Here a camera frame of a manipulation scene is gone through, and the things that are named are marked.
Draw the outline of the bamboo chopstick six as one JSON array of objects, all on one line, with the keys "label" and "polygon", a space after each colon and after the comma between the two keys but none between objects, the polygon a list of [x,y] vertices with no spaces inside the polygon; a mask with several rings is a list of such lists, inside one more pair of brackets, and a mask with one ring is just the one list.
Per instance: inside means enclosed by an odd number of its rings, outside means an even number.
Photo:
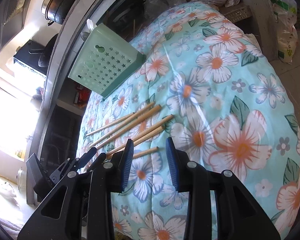
[{"label": "bamboo chopstick six", "polygon": [[133,155],[133,159],[140,158],[140,157],[143,157],[143,156],[148,155],[148,154],[152,154],[154,152],[157,152],[158,150],[159,150],[159,147],[153,147],[153,148],[135,153]]}]

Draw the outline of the bamboo chopstick four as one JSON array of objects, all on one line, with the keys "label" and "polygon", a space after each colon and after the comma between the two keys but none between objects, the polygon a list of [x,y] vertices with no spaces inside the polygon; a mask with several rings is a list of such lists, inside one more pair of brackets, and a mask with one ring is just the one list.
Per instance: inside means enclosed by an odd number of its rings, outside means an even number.
[{"label": "bamboo chopstick four", "polygon": [[153,126],[149,127],[148,129],[144,130],[143,132],[141,132],[139,135],[135,136],[132,138],[133,139],[139,139],[140,137],[142,137],[143,135],[148,134],[150,131],[152,131],[153,129],[156,129],[159,126],[163,126],[163,124],[165,124],[166,122],[168,122],[169,120],[171,120],[174,117],[173,114],[170,114],[166,117],[164,117],[163,119],[161,119],[159,122],[157,122],[156,124],[154,124]]}]

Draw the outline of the bamboo chopstick five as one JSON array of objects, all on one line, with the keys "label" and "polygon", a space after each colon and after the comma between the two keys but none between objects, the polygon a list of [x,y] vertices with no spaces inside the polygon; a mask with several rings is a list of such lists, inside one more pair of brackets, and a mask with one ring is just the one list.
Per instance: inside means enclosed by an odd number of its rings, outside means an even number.
[{"label": "bamboo chopstick five", "polygon": [[[153,129],[152,131],[150,131],[148,134],[143,135],[142,137],[140,137],[139,139],[133,139],[134,142],[134,146],[138,146],[139,144],[151,139],[152,137],[154,137],[157,134],[160,134],[162,131],[164,130],[163,126],[159,126],[156,129]],[[125,145],[123,145],[122,147],[120,146],[120,148],[118,150],[114,149],[114,152],[109,152],[107,154],[107,159],[110,159],[112,157],[113,154],[115,154],[116,152],[119,152],[119,150],[125,148]]]}]

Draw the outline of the bamboo chopstick three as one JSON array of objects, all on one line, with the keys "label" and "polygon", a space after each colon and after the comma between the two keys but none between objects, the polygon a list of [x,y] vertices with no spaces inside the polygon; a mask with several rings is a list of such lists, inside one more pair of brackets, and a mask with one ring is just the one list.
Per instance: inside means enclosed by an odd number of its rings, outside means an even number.
[{"label": "bamboo chopstick three", "polygon": [[123,135],[124,133],[129,131],[131,128],[135,127],[137,124],[139,124],[139,123],[143,122],[144,120],[150,118],[151,116],[153,116],[155,113],[157,113],[161,109],[162,109],[161,105],[154,106],[152,109],[147,111],[145,114],[142,114],[139,118],[136,118],[135,120],[130,122],[127,126],[125,126],[123,129],[116,132],[112,137],[107,139],[105,142],[100,143],[98,146],[96,146],[96,149],[97,150],[101,149],[104,145],[110,143],[111,141],[115,140],[119,136]]}]

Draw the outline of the bamboo chopstick one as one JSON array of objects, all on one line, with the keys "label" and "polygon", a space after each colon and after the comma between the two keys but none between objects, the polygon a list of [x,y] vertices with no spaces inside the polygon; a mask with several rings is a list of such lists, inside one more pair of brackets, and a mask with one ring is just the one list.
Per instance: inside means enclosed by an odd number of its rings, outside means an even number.
[{"label": "bamboo chopstick one", "polygon": [[104,126],[98,128],[98,129],[96,129],[96,130],[90,132],[90,133],[87,133],[86,136],[93,135],[93,134],[95,134],[95,133],[97,133],[97,132],[100,132],[100,131],[106,129],[106,128],[109,128],[109,127],[111,127],[111,126],[114,126],[115,124],[119,124],[119,123],[123,122],[124,120],[126,120],[127,118],[131,117],[133,114],[135,114],[135,113],[133,112],[133,113],[127,114],[127,115],[125,115],[125,116],[123,116],[123,117],[121,117],[121,118],[119,118],[119,119],[116,119],[116,120],[114,120],[114,121],[112,121],[112,122],[110,122],[110,123],[108,123],[108,124],[106,124],[106,125],[104,125]]}]

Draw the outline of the metal spoon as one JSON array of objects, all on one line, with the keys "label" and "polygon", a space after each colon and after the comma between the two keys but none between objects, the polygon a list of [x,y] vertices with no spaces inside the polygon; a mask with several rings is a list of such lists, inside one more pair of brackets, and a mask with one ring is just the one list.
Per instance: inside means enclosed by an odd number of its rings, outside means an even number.
[{"label": "metal spoon", "polygon": [[85,42],[88,39],[89,35],[90,35],[90,33],[87,31],[83,31],[80,33],[80,37],[83,40],[83,42]]}]

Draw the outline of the floral blue quilt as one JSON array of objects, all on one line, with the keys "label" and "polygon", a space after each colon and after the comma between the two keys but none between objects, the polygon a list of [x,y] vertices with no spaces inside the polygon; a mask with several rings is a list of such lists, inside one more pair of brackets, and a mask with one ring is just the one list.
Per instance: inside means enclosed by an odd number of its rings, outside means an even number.
[{"label": "floral blue quilt", "polygon": [[135,146],[136,152],[159,150],[134,159],[125,191],[112,195],[115,232],[130,239],[183,238],[189,195],[171,182],[165,151],[171,137],[207,170],[232,171],[286,238],[300,207],[300,127],[267,58],[239,27],[199,1],[163,12],[131,45],[146,61],[108,98],[91,93],[77,155],[113,126],[87,133],[151,102],[161,111],[102,151],[174,117]]}]

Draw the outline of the green plastic utensil holder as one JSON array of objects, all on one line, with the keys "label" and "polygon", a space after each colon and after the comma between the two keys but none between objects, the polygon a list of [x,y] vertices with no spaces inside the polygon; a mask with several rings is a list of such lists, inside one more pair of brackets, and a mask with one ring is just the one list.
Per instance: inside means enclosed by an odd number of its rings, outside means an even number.
[{"label": "green plastic utensil holder", "polygon": [[68,78],[107,98],[145,59],[145,55],[101,23],[89,34]]}]

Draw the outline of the black wok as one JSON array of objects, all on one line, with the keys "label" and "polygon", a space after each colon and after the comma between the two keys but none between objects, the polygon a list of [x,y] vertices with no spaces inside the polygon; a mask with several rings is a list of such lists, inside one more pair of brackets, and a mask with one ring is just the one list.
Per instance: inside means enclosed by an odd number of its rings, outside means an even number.
[{"label": "black wok", "polygon": [[50,57],[55,45],[55,42],[57,40],[58,34],[53,36],[51,40],[47,43],[44,49],[30,49],[29,53],[31,55],[39,54],[39,60],[38,60],[38,67],[40,68],[47,68],[50,62]]}]

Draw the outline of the large black stock pot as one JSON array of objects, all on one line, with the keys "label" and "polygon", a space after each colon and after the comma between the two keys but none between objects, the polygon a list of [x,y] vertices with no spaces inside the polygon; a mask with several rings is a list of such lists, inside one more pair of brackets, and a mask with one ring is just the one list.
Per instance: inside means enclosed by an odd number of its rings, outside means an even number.
[{"label": "large black stock pot", "polygon": [[75,0],[43,0],[41,11],[48,26],[62,25]]}]

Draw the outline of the rice sack bag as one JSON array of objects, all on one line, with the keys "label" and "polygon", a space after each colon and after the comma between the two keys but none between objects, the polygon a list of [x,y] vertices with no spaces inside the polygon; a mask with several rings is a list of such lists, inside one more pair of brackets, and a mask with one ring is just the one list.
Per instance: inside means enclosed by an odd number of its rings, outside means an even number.
[{"label": "rice sack bag", "polygon": [[297,3],[294,0],[271,0],[277,31],[278,57],[292,64],[298,42],[295,28],[297,22]]}]

